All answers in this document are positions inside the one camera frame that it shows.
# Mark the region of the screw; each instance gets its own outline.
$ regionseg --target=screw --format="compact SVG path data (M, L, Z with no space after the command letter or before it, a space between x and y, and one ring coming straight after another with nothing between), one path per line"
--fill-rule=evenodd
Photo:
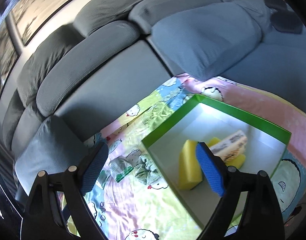
M38 173L38 177L43 177L45 174L46 174L45 171L40 171L40 172Z
M266 177L268 174L265 171L259 171L260 176Z
M228 171L229 171L229 172L236 172L236 167L234 167L234 166L229 166L229 167L228 167Z
M68 171L70 171L70 172L74 172L74 171L76 171L77 170L77 167L76 166L70 166L69 168L68 168Z

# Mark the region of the sofa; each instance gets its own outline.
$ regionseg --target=sofa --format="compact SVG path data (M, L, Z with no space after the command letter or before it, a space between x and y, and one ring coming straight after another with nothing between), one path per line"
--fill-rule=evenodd
M14 153L19 189L29 194L40 170L78 165L88 154L83 141L185 72L199 80L222 75L306 111L283 80L271 84L285 54L306 74L306 30L285 36L272 27L271 13L263 0L91 0L39 45L18 77L3 140ZM270 57L259 60L265 51Z

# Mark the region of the box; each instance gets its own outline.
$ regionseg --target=box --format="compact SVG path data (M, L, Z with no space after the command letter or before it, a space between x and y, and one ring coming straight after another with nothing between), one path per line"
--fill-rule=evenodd
M143 144L179 201L195 222L204 228L220 197L207 180L192 190L177 188L179 155L187 139L208 142L224 139L237 130L248 137L246 160L241 172L266 171L271 177L289 143L287 130L234 106L194 95L159 127L147 135ZM243 212L247 192L241 193L234 218Z

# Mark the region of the patchwork sheet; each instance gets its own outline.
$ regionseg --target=patchwork sheet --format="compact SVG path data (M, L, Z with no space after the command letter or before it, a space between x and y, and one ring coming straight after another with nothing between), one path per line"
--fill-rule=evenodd
M138 157L147 153L141 140L194 93L224 101L292 133L287 151L272 177L286 221L306 188L306 114L268 92L221 77L200 82L183 74L165 82L85 144L93 147L98 141L107 141L110 153L104 169L108 170L108 163L118 156L135 165ZM166 181L160 178L147 186L141 184L134 174L135 171L132 171L119 183L110 179L104 190L97 183L85 196L90 211L108 239L196 239L201 228L177 200ZM78 235L71 219L68 226L72 233Z

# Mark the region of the wall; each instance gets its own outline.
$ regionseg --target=wall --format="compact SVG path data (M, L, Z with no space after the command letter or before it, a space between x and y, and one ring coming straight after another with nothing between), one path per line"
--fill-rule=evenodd
M19 76L19 73L29 59L29 57L36 50L38 45L45 40L48 35L50 35L54 30L60 26L73 22L77 13L83 8L83 6L88 3L90 0L73 0L62 8L57 14L55 14L33 37L30 43L23 48L23 53L19 57L17 63L15 64L11 74L8 77L8 80L5 84L2 97L0 99L0 141L2 142L2 123L3 119L9 104L9 101L17 88L16 80Z

